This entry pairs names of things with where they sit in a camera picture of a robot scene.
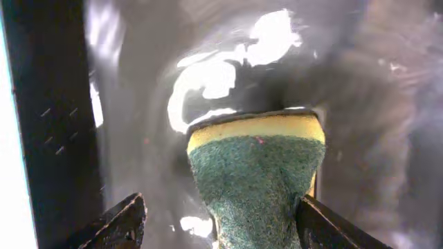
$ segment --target white strip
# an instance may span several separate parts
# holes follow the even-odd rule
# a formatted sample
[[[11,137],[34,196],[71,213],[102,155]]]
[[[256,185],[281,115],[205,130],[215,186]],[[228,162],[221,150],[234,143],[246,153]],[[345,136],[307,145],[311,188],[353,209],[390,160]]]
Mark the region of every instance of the white strip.
[[[21,139],[12,95],[3,15],[0,22],[0,241],[2,248],[37,248]]]

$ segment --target wet surface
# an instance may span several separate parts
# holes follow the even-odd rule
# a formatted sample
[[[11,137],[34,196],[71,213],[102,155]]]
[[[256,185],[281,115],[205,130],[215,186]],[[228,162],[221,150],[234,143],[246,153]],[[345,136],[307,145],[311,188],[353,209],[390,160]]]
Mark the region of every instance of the wet surface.
[[[183,119],[189,123],[220,108],[317,107],[327,134],[318,199],[391,246],[439,248],[443,19],[437,4],[88,4],[91,83],[104,119],[98,132],[105,205],[110,208],[133,192],[143,194],[148,208],[144,248],[209,248],[215,240],[186,223],[207,227],[210,217],[190,173],[186,137],[170,123],[174,85],[191,67],[177,64],[190,55],[218,50],[200,58],[207,62],[217,53],[235,51],[236,45],[259,44],[260,38],[249,36],[254,25],[284,9],[300,43],[258,66],[251,57],[235,61],[229,55],[235,86],[228,96],[207,98],[203,89],[190,91]]]

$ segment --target yellow foam layer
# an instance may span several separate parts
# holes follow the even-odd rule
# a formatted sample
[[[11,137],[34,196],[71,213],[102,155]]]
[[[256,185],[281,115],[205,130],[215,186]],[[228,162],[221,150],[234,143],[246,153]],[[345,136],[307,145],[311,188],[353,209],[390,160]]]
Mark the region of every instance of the yellow foam layer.
[[[196,130],[188,143],[188,154],[208,142],[234,136],[297,136],[325,142],[325,134],[313,115],[269,116],[215,124]]]

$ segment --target shiny metal surface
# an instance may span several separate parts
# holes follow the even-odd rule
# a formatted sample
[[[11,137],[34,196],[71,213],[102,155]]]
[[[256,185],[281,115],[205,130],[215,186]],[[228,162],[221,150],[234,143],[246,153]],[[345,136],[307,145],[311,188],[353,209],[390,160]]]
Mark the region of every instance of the shiny metal surface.
[[[144,248],[210,248],[215,231],[190,173],[186,126],[309,105],[327,134],[319,200],[396,248],[439,248],[436,3],[89,0],[106,206],[142,192]]]

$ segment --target sponge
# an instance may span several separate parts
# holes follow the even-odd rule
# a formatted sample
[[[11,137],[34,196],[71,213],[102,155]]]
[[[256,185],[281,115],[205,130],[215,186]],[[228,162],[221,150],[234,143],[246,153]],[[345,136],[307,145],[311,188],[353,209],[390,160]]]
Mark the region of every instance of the sponge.
[[[299,248],[298,200],[325,155],[313,115],[261,116],[194,131],[188,157],[219,247]]]

